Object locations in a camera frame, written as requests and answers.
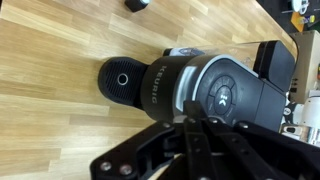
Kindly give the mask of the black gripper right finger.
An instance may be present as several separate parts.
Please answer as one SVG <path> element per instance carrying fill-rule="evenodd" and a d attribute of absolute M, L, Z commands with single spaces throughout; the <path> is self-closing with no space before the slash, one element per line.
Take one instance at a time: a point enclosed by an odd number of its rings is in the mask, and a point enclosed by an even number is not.
<path fill-rule="evenodd" d="M 247 121 L 230 127 L 183 103 L 191 180 L 320 180 L 320 149 Z"/>

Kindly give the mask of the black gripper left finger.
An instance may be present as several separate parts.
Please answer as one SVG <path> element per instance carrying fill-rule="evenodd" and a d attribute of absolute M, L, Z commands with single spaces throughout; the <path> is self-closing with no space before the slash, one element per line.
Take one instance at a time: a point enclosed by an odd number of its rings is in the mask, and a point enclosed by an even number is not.
<path fill-rule="evenodd" d="M 94 159 L 91 180 L 147 180 L 182 152 L 183 125 L 156 122 Z"/>

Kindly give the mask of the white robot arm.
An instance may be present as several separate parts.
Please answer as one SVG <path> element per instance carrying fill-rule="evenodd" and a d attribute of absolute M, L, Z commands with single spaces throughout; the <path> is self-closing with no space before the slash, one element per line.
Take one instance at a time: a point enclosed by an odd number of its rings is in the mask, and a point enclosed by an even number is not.
<path fill-rule="evenodd" d="M 91 180 L 320 180 L 319 98 L 289 102 L 288 131 L 248 121 L 230 127 L 186 101 L 173 122 L 152 124 L 90 164 Z"/>

